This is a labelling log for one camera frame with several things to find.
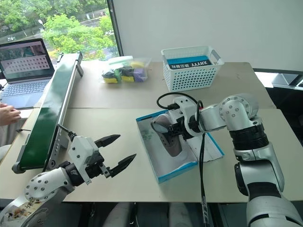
white basket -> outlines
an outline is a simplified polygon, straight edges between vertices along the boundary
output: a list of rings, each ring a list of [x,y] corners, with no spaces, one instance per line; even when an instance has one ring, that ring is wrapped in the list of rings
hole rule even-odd
[[[163,73],[169,91],[185,91],[210,87],[224,61],[211,46],[192,46],[161,50]],[[167,59],[205,55],[212,65],[172,70]]]

laptop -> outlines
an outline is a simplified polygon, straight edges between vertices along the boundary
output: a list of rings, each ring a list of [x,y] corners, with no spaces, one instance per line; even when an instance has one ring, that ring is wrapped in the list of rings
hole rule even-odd
[[[8,83],[0,102],[16,109],[33,107],[54,74],[42,39],[0,44],[0,70]]]

purple object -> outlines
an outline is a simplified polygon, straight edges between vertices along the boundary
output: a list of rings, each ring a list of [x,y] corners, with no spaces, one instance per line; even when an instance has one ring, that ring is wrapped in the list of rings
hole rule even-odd
[[[144,82],[146,79],[144,69],[134,69],[134,80],[136,82]]]

laptop keyboard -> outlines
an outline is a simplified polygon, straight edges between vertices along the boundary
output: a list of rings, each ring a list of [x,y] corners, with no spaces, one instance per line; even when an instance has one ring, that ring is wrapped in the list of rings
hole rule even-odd
[[[17,96],[17,95],[25,95],[32,94],[36,92],[43,92],[48,81],[29,83],[29,84],[14,84],[10,85],[8,89],[5,89],[2,97],[6,96]]]

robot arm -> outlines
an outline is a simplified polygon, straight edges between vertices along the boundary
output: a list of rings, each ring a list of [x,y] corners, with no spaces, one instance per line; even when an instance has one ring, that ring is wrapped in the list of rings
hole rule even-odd
[[[283,173],[273,145],[264,133],[262,119],[257,116],[258,103],[253,96],[229,96],[219,104],[200,109],[198,113],[197,104],[185,96],[175,98],[174,105],[170,106],[174,107],[169,111],[173,118],[171,121],[177,123],[167,127],[166,133],[175,136],[174,140],[179,135],[186,140],[227,127],[239,161],[235,165],[237,186],[242,194],[249,197],[248,226],[303,226],[293,204],[281,194]],[[157,124],[157,120],[152,123],[154,129]]]
[[[136,156],[131,155],[110,169],[104,165],[104,158],[98,149],[112,143],[120,135],[104,137],[94,142],[91,138],[77,136],[72,131],[68,131],[68,134],[72,141],[68,153],[73,163],[65,161],[59,168],[33,177],[23,194],[0,213],[0,227],[42,226],[49,212],[73,192],[76,186],[84,182],[89,184],[93,177],[100,174],[106,178],[114,177],[126,169]]]

